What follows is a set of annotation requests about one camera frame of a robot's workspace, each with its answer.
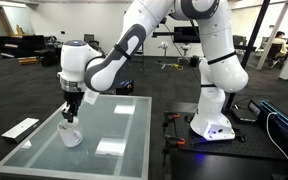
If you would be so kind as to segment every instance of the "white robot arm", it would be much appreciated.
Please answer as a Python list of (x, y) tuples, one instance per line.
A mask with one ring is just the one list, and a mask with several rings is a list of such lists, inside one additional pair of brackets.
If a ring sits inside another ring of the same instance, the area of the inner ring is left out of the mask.
[(121, 38), (106, 58), (81, 41), (64, 44), (60, 76), (67, 101), (63, 115), (69, 122), (77, 115), (85, 86), (96, 92), (112, 88), (117, 72), (166, 15), (198, 22), (207, 59), (200, 63), (202, 91), (192, 129), (207, 140), (234, 138), (221, 114), (224, 91), (240, 91), (248, 75), (235, 55), (226, 0), (134, 0), (124, 16)]

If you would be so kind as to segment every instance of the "glass table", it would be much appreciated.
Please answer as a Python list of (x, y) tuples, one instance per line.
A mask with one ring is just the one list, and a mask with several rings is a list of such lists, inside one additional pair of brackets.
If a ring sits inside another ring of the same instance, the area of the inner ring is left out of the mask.
[(60, 107), (0, 162), (0, 174), (59, 179), (148, 179), (150, 97), (99, 95), (78, 114), (83, 141), (64, 146)]

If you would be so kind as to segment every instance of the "gray carpet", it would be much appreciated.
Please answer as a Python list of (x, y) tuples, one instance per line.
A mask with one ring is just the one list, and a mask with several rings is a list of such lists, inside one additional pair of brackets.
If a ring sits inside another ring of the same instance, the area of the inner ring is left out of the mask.
[[(145, 70), (140, 71), (140, 64), (131, 63), (121, 72), (121, 79), (133, 79), (134, 96), (151, 96), (152, 123), (149, 161), (149, 179), (164, 178), (161, 171), (163, 147), (162, 128), (163, 112), (170, 102), (198, 102), (200, 93), (200, 75), (198, 69), (188, 65), (184, 70), (166, 68), (162, 70), (156, 64), (156, 57), (145, 58)], [(174, 63), (176, 59), (168, 58)], [(1, 134), (24, 120), (26, 117), (38, 118), (42, 122), (64, 101), (56, 70), (58, 67), (42, 67), (40, 64), (21, 66), (15, 60), (0, 60), (0, 160), (16, 145), (3, 141)], [(277, 80), (268, 71), (257, 71), (247, 67), (250, 81), (247, 87), (237, 93), (235, 102), (249, 98), (262, 98), (259, 95), (273, 96), (288, 83)], [(1, 177), (0, 179), (19, 179)]]

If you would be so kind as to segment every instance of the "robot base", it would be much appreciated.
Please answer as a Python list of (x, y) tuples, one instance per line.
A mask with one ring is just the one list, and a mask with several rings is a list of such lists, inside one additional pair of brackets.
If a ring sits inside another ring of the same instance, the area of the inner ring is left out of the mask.
[(214, 120), (201, 119), (201, 117), (195, 113), (190, 125), (195, 133), (204, 137), (207, 141), (230, 140), (235, 138), (232, 125), (223, 114), (220, 115), (220, 120)]

